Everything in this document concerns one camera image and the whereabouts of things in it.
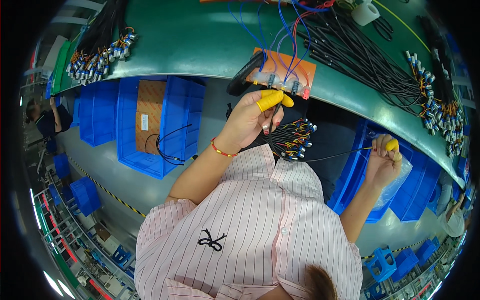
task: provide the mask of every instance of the hand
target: hand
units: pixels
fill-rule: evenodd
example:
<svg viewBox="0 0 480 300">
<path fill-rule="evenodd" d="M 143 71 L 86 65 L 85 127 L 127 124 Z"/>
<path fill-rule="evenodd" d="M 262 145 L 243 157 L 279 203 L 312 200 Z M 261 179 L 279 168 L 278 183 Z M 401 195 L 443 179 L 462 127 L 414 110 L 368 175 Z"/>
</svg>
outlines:
<svg viewBox="0 0 480 300">
<path fill-rule="evenodd" d="M 52 110 L 57 109 L 57 102 L 55 100 L 55 97 L 50 97 L 50 107 L 52 108 Z"/>
<path fill-rule="evenodd" d="M 286 107 L 293 106 L 292 98 L 283 91 L 262 90 L 245 94 L 215 139 L 217 148 L 225 153 L 237 153 L 250 145 L 262 130 L 268 133 L 275 106 L 280 102 Z M 280 107 L 273 116 L 272 131 L 280 124 L 282 118 L 283 108 Z"/>
<path fill-rule="evenodd" d="M 378 189 L 383 189 L 397 178 L 402 168 L 400 151 L 398 149 L 392 151 L 385 149 L 390 140 L 392 140 L 391 135 L 380 134 L 377 139 L 372 141 L 372 151 L 368 159 L 365 182 Z"/>
</svg>

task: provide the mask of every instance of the label on box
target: label on box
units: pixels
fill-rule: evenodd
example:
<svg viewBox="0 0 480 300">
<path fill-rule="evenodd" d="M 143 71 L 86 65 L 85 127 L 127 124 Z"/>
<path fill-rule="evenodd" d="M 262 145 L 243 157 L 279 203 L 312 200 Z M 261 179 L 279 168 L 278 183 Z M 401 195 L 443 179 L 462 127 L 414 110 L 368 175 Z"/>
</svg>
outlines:
<svg viewBox="0 0 480 300">
<path fill-rule="evenodd" d="M 148 131 L 148 115 L 142 115 L 142 130 Z"/>
</svg>

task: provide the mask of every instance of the hair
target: hair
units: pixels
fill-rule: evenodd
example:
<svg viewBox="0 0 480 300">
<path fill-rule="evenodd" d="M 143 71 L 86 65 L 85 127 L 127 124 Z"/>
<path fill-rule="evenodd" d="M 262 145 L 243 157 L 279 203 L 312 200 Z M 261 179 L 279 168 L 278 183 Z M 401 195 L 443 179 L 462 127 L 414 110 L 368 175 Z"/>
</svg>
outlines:
<svg viewBox="0 0 480 300">
<path fill-rule="evenodd" d="M 35 111 L 35 100 L 30 100 L 27 103 L 27 108 L 25 111 L 25 114 L 27 115 L 27 118 L 25 119 L 25 123 L 29 124 L 31 121 L 33 121 L 32 113 Z"/>
<path fill-rule="evenodd" d="M 309 265 L 307 267 L 305 283 L 310 300 L 338 299 L 332 279 L 327 272 L 319 266 Z"/>
</svg>

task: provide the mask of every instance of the woman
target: woman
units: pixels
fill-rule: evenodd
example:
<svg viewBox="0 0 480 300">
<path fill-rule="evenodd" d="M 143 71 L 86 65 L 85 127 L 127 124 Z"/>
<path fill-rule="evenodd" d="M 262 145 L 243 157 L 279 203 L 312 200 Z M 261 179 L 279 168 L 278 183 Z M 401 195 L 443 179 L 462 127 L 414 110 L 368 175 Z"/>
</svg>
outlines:
<svg viewBox="0 0 480 300">
<path fill-rule="evenodd" d="M 466 228 L 466 222 L 463 219 L 462 210 L 459 207 L 462 205 L 465 194 L 461 193 L 458 201 L 455 204 L 451 200 L 453 195 L 453 179 L 442 170 L 439 177 L 439 182 L 442 185 L 442 192 L 438 198 L 436 215 L 438 223 L 452 238 L 457 238 L 463 234 Z"/>
<path fill-rule="evenodd" d="M 35 122 L 38 131 L 44 136 L 55 136 L 59 132 L 65 132 L 70 128 L 73 117 L 67 109 L 61 104 L 55 105 L 55 97 L 50 98 L 51 110 L 42 111 L 40 105 L 33 99 L 27 103 L 25 122 Z"/>
<path fill-rule="evenodd" d="M 246 94 L 166 203 L 147 215 L 134 277 L 143 300 L 359 298 L 354 242 L 401 158 L 385 150 L 389 135 L 372 141 L 365 181 L 338 216 L 307 163 L 275 164 L 267 144 L 232 157 L 269 128 L 279 102 L 293 106 L 282 91 Z M 273 116 L 273 129 L 283 115 L 281 108 Z"/>
</svg>

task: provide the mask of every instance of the blue stool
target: blue stool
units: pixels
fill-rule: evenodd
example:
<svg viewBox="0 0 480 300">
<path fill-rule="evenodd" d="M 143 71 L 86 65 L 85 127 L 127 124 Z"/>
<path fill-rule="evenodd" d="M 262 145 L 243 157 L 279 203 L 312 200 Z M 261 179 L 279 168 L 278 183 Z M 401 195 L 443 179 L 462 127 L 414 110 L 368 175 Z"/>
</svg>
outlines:
<svg viewBox="0 0 480 300">
<path fill-rule="evenodd" d="M 363 293 L 365 294 L 367 300 L 379 300 L 387 295 L 385 290 L 382 288 L 382 284 L 378 282 L 364 290 Z"/>
<path fill-rule="evenodd" d="M 370 261 L 365 262 L 365 266 L 370 271 L 377 282 L 382 282 L 389 278 L 395 271 L 396 271 L 396 262 L 393 258 L 392 251 L 390 247 L 383 250 L 382 248 L 377 248 L 373 251 L 375 255 Z M 389 264 L 387 262 L 387 258 L 390 258 L 393 262 Z M 380 271 L 380 273 L 375 272 L 373 269 L 376 268 Z"/>
<path fill-rule="evenodd" d="M 122 267 L 124 264 L 128 262 L 128 260 L 131 257 L 132 257 L 132 254 L 130 252 L 125 251 L 121 245 L 117 248 L 115 253 L 113 253 L 112 255 L 113 261 L 118 263 Z"/>
</svg>

